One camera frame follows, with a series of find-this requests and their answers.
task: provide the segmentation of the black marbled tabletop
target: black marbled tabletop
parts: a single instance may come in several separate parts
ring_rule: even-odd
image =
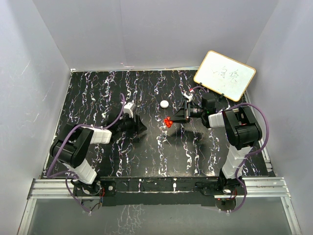
[[[139,136],[120,133],[110,144],[91,145],[86,159],[100,176],[218,176],[229,148],[225,129],[207,129],[200,119],[193,119],[188,124],[174,123],[171,128],[163,121],[182,105],[182,94],[197,85],[193,81],[195,74],[196,70],[75,72],[56,136],[67,122],[100,126],[110,112],[119,113],[119,94],[123,93],[127,102],[135,102],[135,113],[140,115],[148,130]],[[203,92],[195,92],[195,103],[201,103]],[[167,109],[160,107],[162,100],[169,101]],[[220,110],[234,104],[222,98],[216,107]],[[66,167],[57,163],[53,173],[62,170]],[[262,154],[248,158],[243,174],[268,176]]]

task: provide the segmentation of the white wall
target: white wall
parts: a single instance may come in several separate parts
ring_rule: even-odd
[[[33,0],[70,68],[197,67],[209,50],[246,62],[277,0]]]
[[[0,234],[16,234],[66,94],[69,68],[31,0],[0,1]]]
[[[248,59],[248,91],[270,123],[268,151],[284,176],[304,235],[312,234],[313,2],[282,0]]]

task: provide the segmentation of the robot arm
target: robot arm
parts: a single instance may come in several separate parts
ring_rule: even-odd
[[[89,165],[86,155],[90,144],[108,144],[111,137],[118,132],[133,131],[137,134],[147,130],[138,115],[133,115],[135,104],[128,102],[123,109],[123,116],[109,129],[80,127],[69,138],[65,144],[58,161],[65,165],[70,171],[78,176],[77,181],[71,181],[78,188],[84,189],[86,193],[96,193],[99,190],[97,185],[97,173]],[[107,123],[115,120],[116,116],[110,115]],[[50,154],[55,157],[64,139],[75,125],[67,123],[60,132],[58,139],[50,148]]]
[[[202,96],[201,106],[194,104],[192,95],[184,95],[186,98],[182,107],[164,122],[171,127],[174,122],[188,123],[190,118],[201,118],[202,124],[207,128],[225,127],[230,143],[226,162],[219,175],[219,188],[234,189],[239,185],[235,172],[244,157],[253,146],[262,138],[262,130],[248,106],[234,110],[224,110],[216,113],[215,97],[206,93]],[[242,167],[238,177],[241,179]]]

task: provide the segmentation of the whiteboard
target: whiteboard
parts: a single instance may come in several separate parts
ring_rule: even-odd
[[[200,65],[194,81],[239,101],[254,75],[254,68],[211,50]]]

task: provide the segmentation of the handwriting on whiteboard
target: handwriting on whiteboard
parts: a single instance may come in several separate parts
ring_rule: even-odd
[[[238,83],[238,70],[229,70],[226,66],[223,66],[219,70],[211,70],[213,72],[213,77],[217,77],[225,81],[229,80],[231,83],[235,84]]]

